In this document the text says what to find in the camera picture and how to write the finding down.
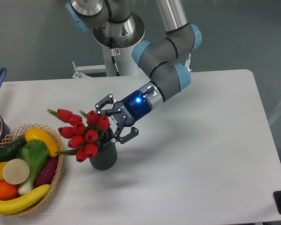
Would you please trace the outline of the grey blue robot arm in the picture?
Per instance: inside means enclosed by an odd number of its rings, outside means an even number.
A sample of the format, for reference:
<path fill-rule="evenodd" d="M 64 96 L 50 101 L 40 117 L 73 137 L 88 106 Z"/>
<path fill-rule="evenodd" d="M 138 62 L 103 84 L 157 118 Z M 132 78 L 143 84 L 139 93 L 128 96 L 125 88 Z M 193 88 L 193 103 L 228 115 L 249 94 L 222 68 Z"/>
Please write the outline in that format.
<path fill-rule="evenodd" d="M 136 121 L 181 92 L 191 82 L 190 56 L 202 42 L 201 31 L 190 24 L 178 0 L 157 1 L 166 38 L 157 44 L 144 40 L 142 19 L 128 0 L 70 0 L 65 5 L 82 31 L 91 30 L 101 45 L 104 64 L 75 67 L 75 72 L 105 72 L 107 76 L 133 76 L 143 72 L 149 82 L 120 101 L 108 95 L 96 104 L 99 114 L 112 117 L 117 125 L 112 140 L 126 143 L 139 131 Z"/>

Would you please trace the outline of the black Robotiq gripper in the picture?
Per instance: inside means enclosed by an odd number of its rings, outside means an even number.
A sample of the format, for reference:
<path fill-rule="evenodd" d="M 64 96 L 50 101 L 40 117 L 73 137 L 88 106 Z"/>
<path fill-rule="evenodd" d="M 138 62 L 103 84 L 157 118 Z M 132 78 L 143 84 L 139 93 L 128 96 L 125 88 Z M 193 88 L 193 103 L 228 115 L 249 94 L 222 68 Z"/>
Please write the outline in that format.
<path fill-rule="evenodd" d="M 115 101 L 113 95 L 108 94 L 95 104 L 99 115 L 112 117 L 117 125 L 111 139 L 113 143 L 124 144 L 139 134 L 139 130 L 134 127 L 134 124 L 152 111 L 152 106 L 147 99 L 147 95 L 151 93 L 153 93 L 152 90 L 144 92 L 136 90 L 120 101 Z M 121 136 L 121 132 L 126 127 L 131 128 L 130 133 Z"/>

